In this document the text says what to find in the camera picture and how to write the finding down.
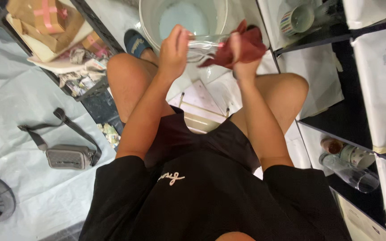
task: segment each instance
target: finger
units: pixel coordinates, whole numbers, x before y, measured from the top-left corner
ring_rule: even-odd
[[[178,37],[180,36],[180,33],[183,29],[184,29],[183,26],[175,25],[175,27],[172,29],[171,33],[169,34],[169,37],[166,39],[166,42],[170,46],[176,46]]]
[[[187,34],[187,30],[183,29],[178,39],[178,54],[180,56],[187,55],[188,49],[189,49],[189,36]]]
[[[241,36],[238,32],[234,32],[230,36],[230,48],[233,52],[233,63],[236,63],[239,61],[239,58],[241,57]]]

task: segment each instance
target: mug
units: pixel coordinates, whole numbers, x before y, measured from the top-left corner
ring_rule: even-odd
[[[279,26],[286,36],[303,33],[314,23],[314,10],[308,4],[303,4],[284,14]]]

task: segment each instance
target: leg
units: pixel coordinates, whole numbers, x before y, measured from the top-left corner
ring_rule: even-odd
[[[114,102],[123,123],[126,123],[130,114],[147,90],[157,73],[158,57],[151,49],[141,53],[141,59],[129,54],[118,54],[108,62],[107,76]],[[162,116],[175,114],[167,105]]]
[[[273,112],[282,132],[285,134],[302,109],[308,95],[307,81],[296,74],[258,76],[257,87]],[[248,137],[244,109],[230,119]]]

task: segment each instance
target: white bucket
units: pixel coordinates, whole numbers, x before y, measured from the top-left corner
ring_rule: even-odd
[[[184,21],[185,28],[192,33],[194,33],[192,28],[198,28],[197,35],[222,34],[226,25],[227,12],[227,0],[140,0],[139,2],[141,25],[150,44],[157,51],[160,51],[162,39],[167,37],[174,25],[182,24],[177,22],[172,26],[172,22],[178,19]]]

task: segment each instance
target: water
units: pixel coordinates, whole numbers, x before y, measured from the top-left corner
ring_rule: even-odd
[[[166,39],[176,24],[183,25],[194,35],[209,35],[209,25],[205,14],[192,3],[179,2],[166,9],[159,22],[162,40]]]

